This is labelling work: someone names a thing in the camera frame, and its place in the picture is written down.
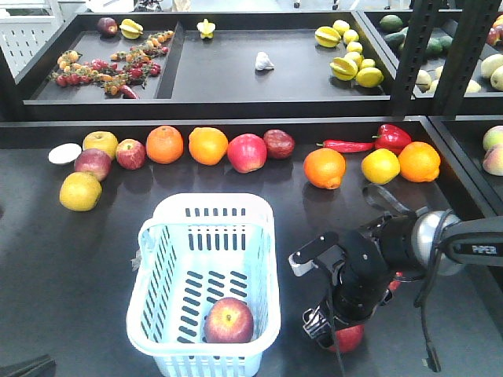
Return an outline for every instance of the green avocado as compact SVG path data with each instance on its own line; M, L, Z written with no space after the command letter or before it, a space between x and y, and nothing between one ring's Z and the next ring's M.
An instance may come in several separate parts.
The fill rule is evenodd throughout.
M444 35L439 38L440 44L442 45L442 50L444 53L447 53L450 49L450 45L453 44L453 37L450 35Z
M388 14L380 19L379 26L388 33L395 33L403 26L403 21L395 14Z
M384 36L384 41L390 46L390 49L397 49L405 39L406 35L403 33L391 33Z
M426 57L438 57L442 53L442 44L437 38L430 38L426 47Z

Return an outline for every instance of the light blue basket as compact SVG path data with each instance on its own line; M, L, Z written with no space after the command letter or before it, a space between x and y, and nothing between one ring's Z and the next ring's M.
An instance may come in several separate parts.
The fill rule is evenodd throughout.
M183 193L163 200L138 234L131 343L165 376L255 375L281 325L274 241L273 211L259 196ZM204 341L204 318L222 297L250 308L250 342Z

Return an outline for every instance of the red chili pepper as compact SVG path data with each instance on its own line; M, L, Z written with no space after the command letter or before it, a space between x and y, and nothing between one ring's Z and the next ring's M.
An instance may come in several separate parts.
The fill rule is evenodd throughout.
M330 148L341 153L354 153L369 151L374 147L374 143L356 143L353 141L325 140L318 147Z
M138 96L128 85L122 85L120 87L120 93L122 93L125 98L130 98L132 100L140 99L140 96Z

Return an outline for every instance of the lemon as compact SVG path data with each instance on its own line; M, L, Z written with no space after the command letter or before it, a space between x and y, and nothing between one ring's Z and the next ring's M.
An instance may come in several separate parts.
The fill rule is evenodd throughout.
M362 173L372 183L385 185L400 174L400 162L392 151L377 149L362 160Z
M374 59L363 59L360 64L360 69L371 68L376 66L376 61Z
M336 20L336 22L333 23L332 27L337 30L339 35L344 35L344 33L351 28L349 24L344 20Z
M368 67L363 68L356 75L356 82L364 88L374 88L380 85L384 80L383 72L379 68Z
M346 51L348 53L352 53L352 52L362 53L363 46L360 42L352 41L347 44Z
M344 43L348 45L350 42L358 42L360 40L360 36L355 30L349 29L344 33L343 40Z
M360 65L362 64L362 61L363 61L363 56L360 53L353 51L351 53L347 53L346 55L344 55L344 59L352 60L353 62L356 63L358 68L360 68Z

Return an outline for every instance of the red apple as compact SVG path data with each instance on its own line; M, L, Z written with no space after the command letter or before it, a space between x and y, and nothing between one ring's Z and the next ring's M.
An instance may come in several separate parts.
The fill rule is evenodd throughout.
M117 145L116 159L124 169L139 169L145 165L145 161L147 160L145 146L135 139L122 140Z
M267 159L266 142L255 134L239 135L229 143L227 157L240 173L260 169Z
M97 21L96 29L104 37L113 37L117 34L119 27L111 17L102 17Z
M287 159L293 153L296 141L283 130L268 130L264 134L267 147L267 157L271 159Z
M362 342L364 330L365 326L363 324L357 324L356 326L336 331L340 352L348 353L356 350ZM336 352L336 347L330 346L329 351Z
M220 298L210 309L204 323L208 343L247 343L253 336L253 316L237 298Z
M491 46L496 46L496 44L500 41L500 33L494 27L489 30L487 33L486 43Z
M112 160L108 154L101 149L91 148L82 151L74 162L75 171L85 171L92 173L97 180L103 181L110 169Z
M403 276L403 273L396 273L396 276ZM402 282L398 281L398 280L393 280L390 285L387 286L387 289L389 289L390 291L394 292L397 290L397 288L400 286Z

